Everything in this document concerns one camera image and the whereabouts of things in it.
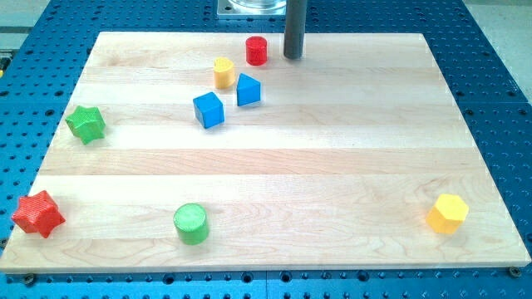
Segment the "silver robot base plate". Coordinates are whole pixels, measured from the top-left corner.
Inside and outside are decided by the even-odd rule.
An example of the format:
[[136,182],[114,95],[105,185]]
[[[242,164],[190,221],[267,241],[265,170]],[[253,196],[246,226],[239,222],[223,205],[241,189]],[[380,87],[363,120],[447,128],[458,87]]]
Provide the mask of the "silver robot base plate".
[[283,16],[286,2],[286,0],[217,0],[216,14],[218,18],[226,19]]

